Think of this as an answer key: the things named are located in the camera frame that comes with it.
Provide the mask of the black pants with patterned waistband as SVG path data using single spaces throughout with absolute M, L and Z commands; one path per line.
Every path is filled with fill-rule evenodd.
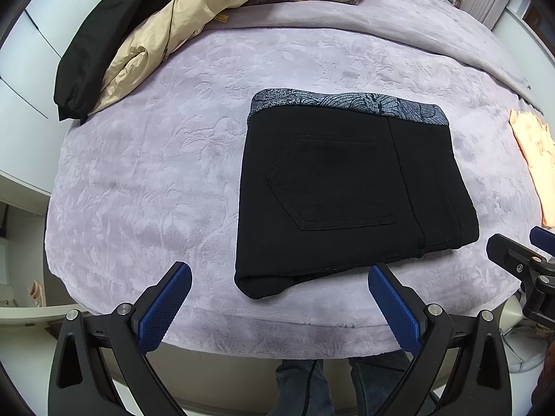
M 234 275 L 248 298 L 478 237 L 438 106 L 290 88 L 253 97 Z

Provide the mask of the peach folded cloth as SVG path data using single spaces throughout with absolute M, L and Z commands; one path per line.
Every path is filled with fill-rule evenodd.
M 542 208 L 542 224 L 554 228 L 555 160 L 550 129 L 532 112 L 511 110 L 509 124 L 527 162 Z

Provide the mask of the person's jeans legs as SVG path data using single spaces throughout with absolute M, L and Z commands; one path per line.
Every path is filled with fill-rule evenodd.
M 407 355 L 393 351 L 348 359 L 341 388 L 352 391 L 358 415 L 375 415 L 409 366 Z M 285 359 L 276 369 L 276 404 L 271 415 L 334 415 L 332 389 L 321 359 Z

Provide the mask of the lavender embossed blanket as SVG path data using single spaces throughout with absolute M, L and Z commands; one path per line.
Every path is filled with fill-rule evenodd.
M 509 124 L 534 100 L 496 36 L 446 0 L 277 3 L 230 12 L 122 101 L 73 127 L 47 215 L 49 268 L 96 314 L 134 301 L 177 262 L 193 287 L 165 340 L 264 359 L 342 359 L 397 347 L 355 269 L 254 301 L 234 283 L 241 162 L 252 97 L 292 87 L 376 92 L 446 114 L 478 241 L 396 263 L 427 302 L 475 314 L 518 283 L 486 257 L 526 242 L 540 200 Z

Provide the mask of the beige puffer jacket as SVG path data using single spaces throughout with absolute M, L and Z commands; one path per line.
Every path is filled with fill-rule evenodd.
M 220 12 L 239 8 L 247 1 L 170 0 L 119 46 L 104 73 L 99 98 L 91 111 L 99 112 L 123 99 Z

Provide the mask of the black jacket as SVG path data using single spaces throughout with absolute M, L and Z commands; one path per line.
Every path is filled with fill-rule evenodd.
M 57 67 L 54 103 L 61 121 L 86 122 L 103 76 L 126 37 L 170 0 L 102 0 L 82 22 Z

